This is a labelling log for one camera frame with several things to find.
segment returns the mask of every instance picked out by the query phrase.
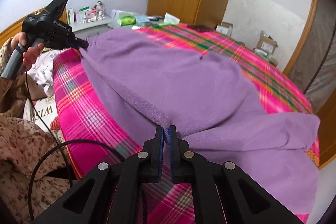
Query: wooden door frame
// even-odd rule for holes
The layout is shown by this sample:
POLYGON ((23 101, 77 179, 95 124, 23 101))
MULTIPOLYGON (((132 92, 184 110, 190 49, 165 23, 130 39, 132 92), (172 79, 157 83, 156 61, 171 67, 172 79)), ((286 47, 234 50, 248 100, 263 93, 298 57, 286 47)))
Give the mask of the wooden door frame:
POLYGON ((316 8, 317 8, 317 1, 318 0, 312 0, 311 1, 311 6, 310 6, 310 11, 308 14, 308 18, 307 18, 307 22, 306 25, 302 31, 302 35, 301 38, 298 42, 298 44, 296 45, 296 48, 291 56, 291 58, 289 59, 285 69, 283 70, 283 74, 285 74, 286 76, 289 75, 289 73, 291 72, 296 60, 299 58, 300 53, 302 51, 303 46, 305 45, 309 32, 311 30, 311 27, 313 25, 314 22, 314 18, 315 18, 315 13, 316 13, 316 8))
MULTIPOLYGON (((335 101, 336 101, 336 89, 333 91, 333 93, 330 95, 328 100, 325 102, 325 104, 321 107, 321 109, 316 114, 321 120, 319 131, 325 130, 324 121, 329 118, 329 116, 333 113, 333 110, 336 108, 334 104, 335 101)), ((325 151, 321 152, 320 150, 320 159, 322 155, 326 155, 326 157, 329 159, 326 162, 324 162, 322 165, 320 165, 319 169, 326 167, 329 163, 331 163, 333 160, 336 159, 336 140, 334 140, 333 143, 330 143, 330 146, 325 151)))

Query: purple fleece blanket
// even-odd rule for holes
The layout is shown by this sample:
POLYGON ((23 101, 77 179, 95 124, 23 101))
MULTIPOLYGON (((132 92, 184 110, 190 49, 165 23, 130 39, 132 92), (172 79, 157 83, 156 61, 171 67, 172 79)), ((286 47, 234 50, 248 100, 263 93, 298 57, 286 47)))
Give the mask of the purple fleece blanket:
POLYGON ((318 169, 305 150, 317 135, 315 115, 266 114, 234 61, 164 48, 124 28, 92 38, 81 54, 105 108, 139 145, 155 124, 174 124, 207 160, 233 161, 293 213, 311 212, 318 169))

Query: bed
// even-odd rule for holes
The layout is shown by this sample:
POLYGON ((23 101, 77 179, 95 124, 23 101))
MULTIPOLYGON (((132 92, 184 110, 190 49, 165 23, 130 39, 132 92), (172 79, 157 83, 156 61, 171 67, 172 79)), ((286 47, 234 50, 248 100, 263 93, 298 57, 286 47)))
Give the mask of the bed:
MULTIPOLYGON (((243 74, 255 84, 259 100, 267 113, 311 113, 309 101, 286 76, 249 49, 220 33, 198 33, 185 25, 155 26, 137 32, 167 48, 184 48, 202 54, 215 51, 228 56, 241 66, 243 74)), ((81 66, 78 51, 71 49, 55 57, 54 90, 58 121, 65 140, 85 138, 102 141, 124 157, 141 151, 141 147, 115 122, 100 102, 81 66)), ((108 157, 108 153, 100 147, 80 145, 81 149, 78 149, 79 145, 68 147, 78 178, 108 157)), ((319 166, 318 139, 307 151, 307 156, 319 166)), ((110 157, 109 161, 117 162, 110 157)), ((169 170, 164 168, 160 184, 144 185, 144 189, 148 202, 148 223, 194 222, 191 188, 187 184, 173 185, 169 170)), ((297 216, 304 223, 308 219, 308 215, 297 216)))

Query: box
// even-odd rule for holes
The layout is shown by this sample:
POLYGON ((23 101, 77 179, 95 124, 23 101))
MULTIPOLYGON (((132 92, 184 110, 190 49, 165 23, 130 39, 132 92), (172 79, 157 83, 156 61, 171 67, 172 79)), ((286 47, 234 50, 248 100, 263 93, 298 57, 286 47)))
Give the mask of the box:
POLYGON ((220 25, 218 24, 216 31, 228 37, 231 37, 232 29, 233 29, 233 24, 223 21, 220 25))
POLYGON ((68 24, 74 24, 75 23, 75 13, 73 8, 68 9, 68 24))
POLYGON ((264 35, 260 36, 259 42, 257 44, 257 48, 260 48, 270 54, 273 54, 277 47, 278 47, 278 44, 276 41, 268 37, 265 37, 264 35))

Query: black handle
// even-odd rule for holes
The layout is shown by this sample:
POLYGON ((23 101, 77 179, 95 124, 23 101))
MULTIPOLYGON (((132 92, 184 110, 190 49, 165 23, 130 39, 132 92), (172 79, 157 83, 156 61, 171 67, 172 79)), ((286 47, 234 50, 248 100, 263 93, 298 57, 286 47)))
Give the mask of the black handle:
POLYGON ((34 46, 37 37, 35 35, 27 34, 26 46, 20 44, 16 46, 12 55, 10 56, 5 69, 1 74, 1 78, 7 80, 15 80, 17 75, 22 72, 23 69, 23 53, 28 50, 29 47, 34 46))
POLYGON ((88 41, 80 39, 78 37, 75 37, 75 41, 77 42, 78 47, 80 48, 87 48, 89 46, 88 41))

